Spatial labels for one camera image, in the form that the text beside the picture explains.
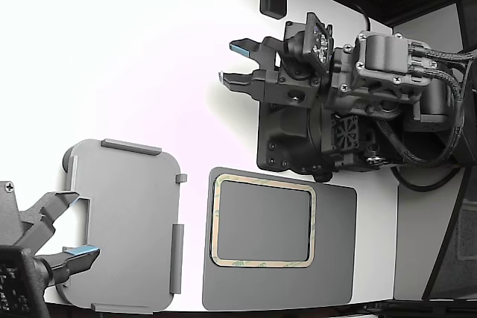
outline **black clamp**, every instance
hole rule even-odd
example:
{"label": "black clamp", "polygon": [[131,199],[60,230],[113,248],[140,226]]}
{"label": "black clamp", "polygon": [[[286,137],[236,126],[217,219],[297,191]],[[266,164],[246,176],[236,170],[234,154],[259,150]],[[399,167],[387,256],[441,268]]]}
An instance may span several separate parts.
{"label": "black clamp", "polygon": [[45,289],[89,270],[99,256],[94,246],[35,256],[53,236],[55,220],[78,198],[73,191],[51,192],[19,212],[13,183],[0,182],[1,317],[49,318]]}

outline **gray rectangular pad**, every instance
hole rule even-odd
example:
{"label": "gray rectangular pad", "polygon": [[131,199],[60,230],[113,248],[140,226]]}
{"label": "gray rectangular pad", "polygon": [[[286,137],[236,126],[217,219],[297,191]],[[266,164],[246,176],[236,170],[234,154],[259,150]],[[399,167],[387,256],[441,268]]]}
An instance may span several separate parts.
{"label": "gray rectangular pad", "polygon": [[[315,257],[308,267],[221,267],[218,266],[211,257],[211,234],[212,234],[212,205],[214,203],[215,180],[221,174],[239,175],[259,179],[273,180],[277,182],[287,182],[301,185],[309,185],[316,192],[316,230],[315,230]],[[248,232],[248,225],[259,229],[256,220],[247,218],[245,208],[239,208],[240,203],[250,203],[253,197],[257,205],[264,205],[264,202],[271,201],[272,194],[268,188],[266,193],[261,190],[241,195],[247,189],[241,188],[238,192],[233,186],[226,187],[225,195],[221,193],[221,201],[226,205],[220,208],[220,216],[223,220],[225,215],[229,222],[224,226],[225,236],[237,238],[245,232],[243,239],[237,239],[238,247],[223,247],[224,254],[253,254],[264,255],[269,252],[258,249],[252,252],[253,245],[256,245],[256,238],[251,237]],[[279,208],[273,208],[270,216],[267,213],[264,217],[267,224],[274,226],[275,223],[268,222],[273,218],[278,218],[280,208],[291,215],[296,224],[302,225],[301,221],[308,220],[308,214],[304,210],[304,201],[300,195],[293,193],[280,193],[278,198],[288,197],[296,205],[283,205],[280,201]],[[240,200],[240,203],[229,203]],[[233,218],[232,210],[237,210]],[[209,202],[207,209],[206,245],[204,253],[204,274],[203,274],[203,306],[209,311],[264,311],[296,308],[313,308],[330,305],[345,305],[351,300],[353,291],[353,270],[356,234],[356,192],[352,188],[344,188],[335,185],[324,185],[314,182],[305,182],[282,177],[237,171],[234,169],[215,168],[209,177]],[[294,238],[303,235],[303,228],[293,228],[291,236]],[[274,253],[280,258],[289,258],[288,255],[300,254],[303,258],[303,243],[291,243],[290,240],[281,240],[283,251]]]}
{"label": "gray rectangular pad", "polygon": [[309,192],[224,182],[221,196],[218,257],[306,261]]}

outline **gray plastic tray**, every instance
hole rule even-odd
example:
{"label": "gray plastic tray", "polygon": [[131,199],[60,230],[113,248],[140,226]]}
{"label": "gray plastic tray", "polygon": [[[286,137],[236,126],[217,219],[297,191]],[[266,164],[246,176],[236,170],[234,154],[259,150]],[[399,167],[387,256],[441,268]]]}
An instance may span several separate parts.
{"label": "gray plastic tray", "polygon": [[66,187],[89,201],[86,243],[100,247],[92,269],[57,290],[99,312],[152,314],[180,293],[183,225],[179,187],[186,181],[160,148],[88,139],[65,154]]}
{"label": "gray plastic tray", "polygon": [[[252,180],[220,184],[220,208],[214,207],[217,182],[237,176]],[[276,182],[288,188],[278,188]],[[304,196],[307,190],[316,194],[316,215],[312,196]],[[205,309],[313,308],[345,305],[351,300],[356,233],[353,188],[215,168],[209,177],[207,210]],[[217,216],[218,238],[214,241]],[[315,225],[308,230],[312,217]],[[315,240],[314,247],[309,239]],[[221,266],[212,254],[214,244],[220,258],[225,263],[234,260],[232,264]],[[307,264],[311,249],[314,257]],[[278,261],[288,261],[287,267]]]}

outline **beige foam tape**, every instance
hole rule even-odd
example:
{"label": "beige foam tape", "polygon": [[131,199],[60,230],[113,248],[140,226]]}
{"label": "beige foam tape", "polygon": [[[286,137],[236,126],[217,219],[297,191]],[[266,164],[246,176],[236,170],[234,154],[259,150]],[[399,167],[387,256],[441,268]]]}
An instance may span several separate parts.
{"label": "beige foam tape", "polygon": [[[221,205],[221,185],[223,182],[243,182],[246,184],[270,186],[273,188],[284,188],[292,190],[307,191],[310,193],[310,238],[309,238],[309,256],[306,261],[241,261],[222,259],[218,257],[218,223],[220,220],[220,205]],[[315,221],[316,221],[316,192],[309,185],[293,184],[290,182],[277,182],[276,180],[257,179],[250,177],[243,177],[232,174],[220,175],[214,184],[214,203],[212,215],[212,243],[211,253],[212,260],[218,266],[225,267],[308,267],[312,264],[315,257]]]}

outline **white table surface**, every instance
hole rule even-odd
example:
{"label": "white table surface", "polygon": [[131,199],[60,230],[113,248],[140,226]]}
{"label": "white table surface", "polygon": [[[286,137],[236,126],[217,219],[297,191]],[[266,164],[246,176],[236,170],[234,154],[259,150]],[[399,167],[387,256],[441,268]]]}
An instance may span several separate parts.
{"label": "white table surface", "polygon": [[[313,11],[333,24],[342,46],[354,42],[363,18],[331,0],[288,0],[279,21],[259,12],[259,0],[1,0],[1,8],[0,177],[15,183],[20,209],[64,189],[61,159],[83,139],[161,147],[189,175],[180,191],[183,291],[168,310],[203,311],[209,172],[261,172],[258,103],[218,81],[220,70],[256,65],[229,51],[229,41],[282,38],[285,21],[305,22]],[[376,22],[373,31],[391,33]],[[382,170],[339,173],[332,183],[358,193],[352,302],[392,298],[396,180]],[[84,218],[81,204],[69,209],[40,253],[81,245]],[[62,302],[54,288],[45,298]]]}

